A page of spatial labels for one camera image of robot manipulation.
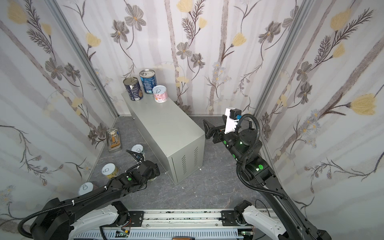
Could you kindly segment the white brown label can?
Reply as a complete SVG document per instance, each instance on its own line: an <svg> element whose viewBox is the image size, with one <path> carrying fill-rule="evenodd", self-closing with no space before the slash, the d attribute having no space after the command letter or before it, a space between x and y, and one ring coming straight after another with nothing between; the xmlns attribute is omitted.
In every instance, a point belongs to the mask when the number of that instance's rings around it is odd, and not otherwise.
<svg viewBox="0 0 384 240"><path fill-rule="evenodd" d="M144 149L144 146L141 145L141 144L134 145L134 146L131 148L131 151L132 151L132 152L136 152L136 153L140 153L140 154L142 154L143 156L145 156L145 149Z"/></svg>

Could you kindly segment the yellow label can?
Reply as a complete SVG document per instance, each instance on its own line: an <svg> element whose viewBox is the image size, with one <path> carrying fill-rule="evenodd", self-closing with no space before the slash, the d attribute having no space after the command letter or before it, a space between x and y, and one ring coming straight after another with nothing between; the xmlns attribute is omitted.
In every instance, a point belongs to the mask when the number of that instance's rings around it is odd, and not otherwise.
<svg viewBox="0 0 384 240"><path fill-rule="evenodd" d="M108 179L113 179L118 176L119 168L113 163L108 163L103 166L102 174Z"/></svg>

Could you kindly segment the blue label tall can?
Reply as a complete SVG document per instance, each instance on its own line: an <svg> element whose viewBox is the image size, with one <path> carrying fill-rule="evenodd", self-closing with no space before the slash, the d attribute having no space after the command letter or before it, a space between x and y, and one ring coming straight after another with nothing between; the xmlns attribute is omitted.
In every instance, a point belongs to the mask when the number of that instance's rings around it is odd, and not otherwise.
<svg viewBox="0 0 384 240"><path fill-rule="evenodd" d="M154 70L145 69L139 73L146 94L153 94L153 88L157 86L156 73Z"/></svg>

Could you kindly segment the dark navy tall can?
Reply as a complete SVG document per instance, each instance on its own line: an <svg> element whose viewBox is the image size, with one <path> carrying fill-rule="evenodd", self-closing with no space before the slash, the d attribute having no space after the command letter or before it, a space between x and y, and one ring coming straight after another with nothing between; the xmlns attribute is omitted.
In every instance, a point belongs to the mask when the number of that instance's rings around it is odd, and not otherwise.
<svg viewBox="0 0 384 240"><path fill-rule="evenodd" d="M136 77L127 77L123 80L123 84L132 101L140 101L143 98L143 93L139 80Z"/></svg>

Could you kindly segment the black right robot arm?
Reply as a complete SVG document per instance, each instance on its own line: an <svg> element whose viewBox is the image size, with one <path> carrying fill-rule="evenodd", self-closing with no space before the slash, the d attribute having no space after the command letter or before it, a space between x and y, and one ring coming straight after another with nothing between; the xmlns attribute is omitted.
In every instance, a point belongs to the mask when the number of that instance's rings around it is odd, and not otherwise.
<svg viewBox="0 0 384 240"><path fill-rule="evenodd" d="M226 125L234 123L233 131L225 133ZM272 240L330 240L330 234L315 227L298 209L279 182L270 165L260 156L261 128L252 114L227 117L225 125L214 126L203 121L206 139L223 143L236 160L236 175L247 188L262 194L278 219L262 214L253 204L243 201L234 209L237 223L249 224Z"/></svg>

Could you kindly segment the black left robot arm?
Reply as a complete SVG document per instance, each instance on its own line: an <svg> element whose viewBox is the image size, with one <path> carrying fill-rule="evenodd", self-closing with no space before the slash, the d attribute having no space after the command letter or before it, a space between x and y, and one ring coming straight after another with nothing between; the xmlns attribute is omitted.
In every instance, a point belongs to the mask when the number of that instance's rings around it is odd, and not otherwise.
<svg viewBox="0 0 384 240"><path fill-rule="evenodd" d="M139 162L90 193L65 201L50 200L41 211L22 219L18 231L34 240L69 240L96 227L133 226L129 210L119 199L142 190L149 179L159 175L157 164Z"/></svg>

